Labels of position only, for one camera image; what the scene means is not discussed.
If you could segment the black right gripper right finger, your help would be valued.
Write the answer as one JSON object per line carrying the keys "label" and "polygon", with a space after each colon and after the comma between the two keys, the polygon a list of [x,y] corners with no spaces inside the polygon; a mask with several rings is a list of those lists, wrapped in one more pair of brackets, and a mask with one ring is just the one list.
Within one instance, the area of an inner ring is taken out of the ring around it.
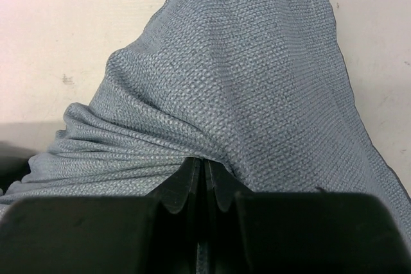
{"label": "black right gripper right finger", "polygon": [[360,193],[255,193],[204,163],[210,273],[409,273],[387,208]]}

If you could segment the grey-blue pillowcase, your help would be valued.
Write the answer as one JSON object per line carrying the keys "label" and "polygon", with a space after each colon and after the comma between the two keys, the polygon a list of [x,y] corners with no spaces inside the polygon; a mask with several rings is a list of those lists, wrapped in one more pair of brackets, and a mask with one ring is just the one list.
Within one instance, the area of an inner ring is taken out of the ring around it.
{"label": "grey-blue pillowcase", "polygon": [[410,252],[410,197],[354,105],[329,0],[166,0],[64,121],[1,221],[26,198],[146,196],[197,158],[194,273],[210,273],[207,160],[255,193],[374,196]]}

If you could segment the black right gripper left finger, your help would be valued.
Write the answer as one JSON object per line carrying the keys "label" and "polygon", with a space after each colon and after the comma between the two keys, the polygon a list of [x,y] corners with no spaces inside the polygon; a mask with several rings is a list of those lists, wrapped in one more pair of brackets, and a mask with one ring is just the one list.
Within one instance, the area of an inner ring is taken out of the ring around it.
{"label": "black right gripper left finger", "polygon": [[1,221],[2,273],[194,273],[201,161],[146,196],[26,198]]}

